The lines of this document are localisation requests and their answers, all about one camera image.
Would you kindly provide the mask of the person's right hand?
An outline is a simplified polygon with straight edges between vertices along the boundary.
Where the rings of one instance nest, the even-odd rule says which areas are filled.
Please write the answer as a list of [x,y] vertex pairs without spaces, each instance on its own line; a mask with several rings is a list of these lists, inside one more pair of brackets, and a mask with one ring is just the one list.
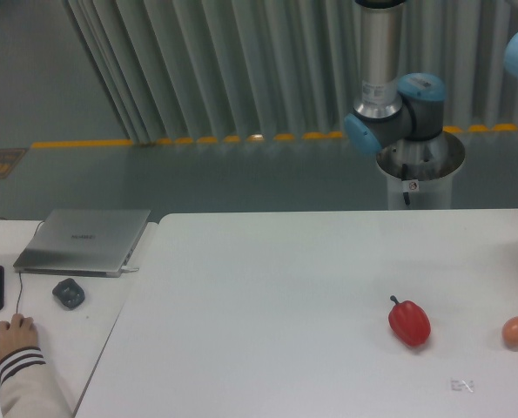
[[38,332],[33,320],[33,329],[28,333],[9,330],[10,321],[0,321],[0,361],[7,355],[28,347],[39,347]]

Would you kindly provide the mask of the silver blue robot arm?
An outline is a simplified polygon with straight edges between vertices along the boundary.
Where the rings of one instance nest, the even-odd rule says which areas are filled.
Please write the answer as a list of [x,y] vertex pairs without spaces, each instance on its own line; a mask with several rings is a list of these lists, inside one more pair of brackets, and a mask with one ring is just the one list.
[[445,125],[518,127],[518,1],[361,1],[360,90],[344,129],[362,153]]

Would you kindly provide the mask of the cream striped-cuff sleeve forearm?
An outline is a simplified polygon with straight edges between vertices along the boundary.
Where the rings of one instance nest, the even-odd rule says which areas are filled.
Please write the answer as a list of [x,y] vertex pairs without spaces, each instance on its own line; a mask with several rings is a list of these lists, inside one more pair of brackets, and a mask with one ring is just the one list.
[[39,347],[21,347],[0,360],[2,417],[72,417],[73,412]]

